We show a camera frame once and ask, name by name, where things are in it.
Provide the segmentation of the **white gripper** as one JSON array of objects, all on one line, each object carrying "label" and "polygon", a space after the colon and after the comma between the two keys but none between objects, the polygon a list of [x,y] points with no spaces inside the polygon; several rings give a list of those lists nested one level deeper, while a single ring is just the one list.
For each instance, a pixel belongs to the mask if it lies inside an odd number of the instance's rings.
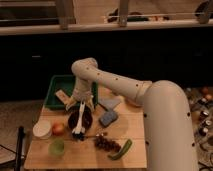
[{"label": "white gripper", "polygon": [[90,90],[80,91],[74,89],[72,95],[69,97],[69,100],[65,104],[65,109],[69,110],[71,107],[75,106],[77,102],[85,101],[85,105],[91,110],[95,111],[95,106],[93,103],[93,94]]}]

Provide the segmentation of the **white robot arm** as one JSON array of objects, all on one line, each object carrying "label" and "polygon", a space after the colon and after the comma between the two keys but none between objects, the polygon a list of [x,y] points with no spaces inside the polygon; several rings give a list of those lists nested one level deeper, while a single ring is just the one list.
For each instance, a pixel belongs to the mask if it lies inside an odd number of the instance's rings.
[{"label": "white robot arm", "polygon": [[76,83],[69,105],[88,95],[96,82],[143,108],[147,171],[198,171],[191,112],[180,86],[102,71],[93,58],[75,61],[71,71]]}]

